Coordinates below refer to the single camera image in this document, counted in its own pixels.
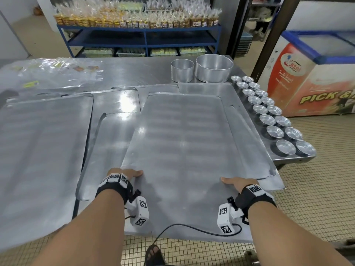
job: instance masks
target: foot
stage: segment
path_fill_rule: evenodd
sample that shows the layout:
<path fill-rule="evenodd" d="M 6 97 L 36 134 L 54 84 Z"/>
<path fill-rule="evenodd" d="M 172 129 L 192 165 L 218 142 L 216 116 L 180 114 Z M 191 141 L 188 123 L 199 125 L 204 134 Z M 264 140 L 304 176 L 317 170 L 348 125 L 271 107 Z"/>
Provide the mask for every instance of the foot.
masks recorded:
<path fill-rule="evenodd" d="M 146 266 L 158 265 L 165 265 L 164 257 L 158 246 L 151 245 L 146 251 Z"/>

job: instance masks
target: metal bowl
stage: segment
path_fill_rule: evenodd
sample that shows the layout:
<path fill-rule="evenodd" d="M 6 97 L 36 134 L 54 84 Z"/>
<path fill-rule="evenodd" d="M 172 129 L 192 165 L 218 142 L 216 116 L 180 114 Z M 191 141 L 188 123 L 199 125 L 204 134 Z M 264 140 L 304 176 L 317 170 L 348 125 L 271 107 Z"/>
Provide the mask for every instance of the metal bowl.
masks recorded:
<path fill-rule="evenodd" d="M 254 96 L 255 92 L 251 89 L 243 89 L 243 93 L 245 96 Z"/>
<path fill-rule="evenodd" d="M 276 142 L 277 149 L 280 150 L 282 153 L 287 155 L 293 155 L 296 153 L 296 147 L 286 140 L 278 140 Z"/>
<path fill-rule="evenodd" d="M 273 138 L 282 138 L 285 135 L 283 130 L 276 126 L 267 126 L 266 131 Z"/>
<path fill-rule="evenodd" d="M 243 81 L 250 83 L 250 82 L 254 82 L 254 79 L 250 76 L 243 76 Z"/>
<path fill-rule="evenodd" d="M 294 140 L 301 140 L 303 138 L 302 133 L 298 129 L 295 129 L 294 127 L 287 127 L 285 129 L 285 133 L 289 138 Z"/>
<path fill-rule="evenodd" d="M 260 89 L 255 90 L 255 94 L 256 94 L 256 96 L 258 96 L 260 98 L 261 97 L 267 97 L 269 95 L 266 91 L 260 90 Z"/>
<path fill-rule="evenodd" d="M 240 76 L 231 76 L 230 79 L 233 81 L 233 82 L 240 82 L 242 81 L 242 78 Z"/>
<path fill-rule="evenodd" d="M 246 89 L 249 87 L 248 83 L 245 83 L 245 82 L 237 82 L 237 86 L 240 89 Z"/>
<path fill-rule="evenodd" d="M 265 106 L 268 106 L 268 105 L 274 105 L 275 102 L 273 99 L 269 98 L 269 97 L 261 97 L 261 102 L 262 104 Z"/>
<path fill-rule="evenodd" d="M 280 107 L 277 107 L 277 106 L 274 106 L 274 105 L 268 105 L 267 107 L 267 111 L 269 111 L 269 113 L 271 115 L 274 115 L 274 116 L 278 116 L 278 115 L 281 115 L 282 114 L 282 110 Z"/>
<path fill-rule="evenodd" d="M 276 120 L 276 123 L 282 127 L 290 127 L 291 126 L 291 121 L 284 116 L 276 116 L 275 120 Z"/>
<path fill-rule="evenodd" d="M 189 59 L 175 59 L 171 62 L 171 79 L 177 83 L 193 80 L 194 62 Z"/>
<path fill-rule="evenodd" d="M 249 83 L 249 87 L 251 87 L 254 90 L 260 89 L 260 85 L 258 83 L 255 83 L 255 82 Z"/>
<path fill-rule="evenodd" d="M 272 116 L 266 114 L 260 115 L 259 119 L 264 125 L 275 125 L 276 123 Z"/>
<path fill-rule="evenodd" d="M 231 59 L 222 55 L 201 55 L 196 58 L 195 76 L 206 83 L 226 82 L 233 65 Z"/>
<path fill-rule="evenodd" d="M 255 113 L 262 115 L 267 113 L 267 108 L 263 105 L 253 105 L 253 110 Z"/>
<path fill-rule="evenodd" d="M 261 103 L 261 100 L 259 97 L 256 96 L 249 96 L 248 97 L 248 101 L 252 104 L 252 105 L 259 105 Z"/>
<path fill-rule="evenodd" d="M 304 140 L 297 141 L 296 147 L 300 152 L 302 152 L 306 155 L 315 156 L 317 154 L 316 149 L 310 143 L 308 143 Z"/>

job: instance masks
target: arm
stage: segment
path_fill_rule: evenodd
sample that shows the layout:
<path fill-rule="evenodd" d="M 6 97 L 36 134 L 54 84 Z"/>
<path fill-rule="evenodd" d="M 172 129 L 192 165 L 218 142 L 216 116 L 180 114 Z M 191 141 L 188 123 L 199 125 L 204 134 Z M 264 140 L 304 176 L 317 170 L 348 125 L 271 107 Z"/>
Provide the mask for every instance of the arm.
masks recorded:
<path fill-rule="evenodd" d="M 143 174 L 143 171 L 113 168 L 107 175 L 120 172 L 129 179 Z M 57 233 L 32 266 L 120 265 L 124 208 L 118 192 L 112 189 L 100 192 L 80 215 Z"/>
<path fill-rule="evenodd" d="M 255 179 L 222 178 L 238 192 Z M 322 241 L 289 219 L 268 202 L 253 204 L 248 211 L 250 230 L 262 266 L 351 266 L 330 243 Z"/>

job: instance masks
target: hand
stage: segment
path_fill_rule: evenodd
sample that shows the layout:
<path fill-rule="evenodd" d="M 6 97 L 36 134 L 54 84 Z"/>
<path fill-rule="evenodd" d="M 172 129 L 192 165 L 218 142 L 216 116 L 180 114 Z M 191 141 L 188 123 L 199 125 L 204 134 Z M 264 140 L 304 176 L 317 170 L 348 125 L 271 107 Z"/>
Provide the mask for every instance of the hand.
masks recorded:
<path fill-rule="evenodd" d="M 241 177 L 233 177 L 233 178 L 221 177 L 221 181 L 225 184 L 233 184 L 239 193 L 242 193 L 243 188 L 245 188 L 248 185 L 259 184 L 259 182 L 256 179 L 241 178 Z"/>
<path fill-rule="evenodd" d="M 123 173 L 125 176 L 128 177 L 128 180 L 130 181 L 133 177 L 141 176 L 143 174 L 143 170 L 136 171 L 133 169 L 122 170 L 121 168 L 111 168 L 107 172 L 107 176 L 109 176 L 112 173 L 116 173 L 116 174 Z"/>

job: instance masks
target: person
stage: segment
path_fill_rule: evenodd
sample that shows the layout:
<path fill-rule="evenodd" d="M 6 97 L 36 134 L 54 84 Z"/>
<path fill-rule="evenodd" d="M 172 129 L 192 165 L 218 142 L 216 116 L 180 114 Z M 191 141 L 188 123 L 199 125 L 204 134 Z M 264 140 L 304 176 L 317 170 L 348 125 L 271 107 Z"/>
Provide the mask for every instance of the person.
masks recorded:
<path fill-rule="evenodd" d="M 112 168 L 111 174 L 140 177 L 142 170 Z M 255 179 L 223 178 L 241 193 L 258 184 Z M 125 195 L 107 184 L 99 188 L 92 203 L 40 252 L 32 266 L 118 266 L 124 241 Z M 289 219 L 274 204 L 257 201 L 248 210 L 256 252 L 262 266 L 351 266 L 330 243 L 322 241 Z M 158 246 L 150 246 L 146 266 L 164 265 Z"/>

